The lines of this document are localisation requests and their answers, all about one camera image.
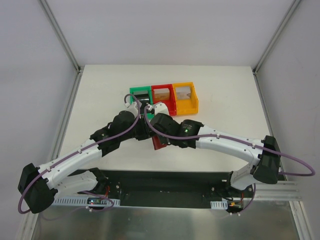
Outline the red leather card holder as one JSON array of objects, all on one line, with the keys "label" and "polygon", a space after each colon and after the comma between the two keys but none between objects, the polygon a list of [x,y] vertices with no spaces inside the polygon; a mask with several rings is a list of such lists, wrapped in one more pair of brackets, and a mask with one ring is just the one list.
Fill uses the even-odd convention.
[{"label": "red leather card holder", "polygon": [[151,139],[152,139],[152,144],[155,151],[165,148],[167,146],[166,143],[160,142],[160,139],[158,136],[153,136]]}]

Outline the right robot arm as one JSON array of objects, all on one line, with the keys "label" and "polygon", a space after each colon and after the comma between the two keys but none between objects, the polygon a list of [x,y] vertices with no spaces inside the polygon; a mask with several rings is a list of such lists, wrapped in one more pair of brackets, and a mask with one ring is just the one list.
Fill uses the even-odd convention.
[{"label": "right robot arm", "polygon": [[150,125],[162,144],[213,150],[244,160],[247,163],[244,167],[229,173],[225,192],[230,197],[237,197],[256,183],[278,182],[281,157],[273,136],[266,135],[262,140],[236,137],[190,119],[178,123],[164,113],[156,114]]}]

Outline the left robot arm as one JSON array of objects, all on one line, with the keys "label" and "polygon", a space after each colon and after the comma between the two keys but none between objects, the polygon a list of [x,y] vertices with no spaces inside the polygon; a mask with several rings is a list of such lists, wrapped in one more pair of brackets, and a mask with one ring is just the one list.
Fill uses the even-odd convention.
[{"label": "left robot arm", "polygon": [[121,111],[112,122],[95,131],[76,150],[39,166],[33,163],[26,165],[17,187],[21,193],[18,212],[41,213],[57,198],[77,192],[102,194],[106,188],[106,178],[98,168],[87,170],[84,175],[72,173],[117,150],[121,142],[149,139],[151,134],[148,123],[145,115]]}]

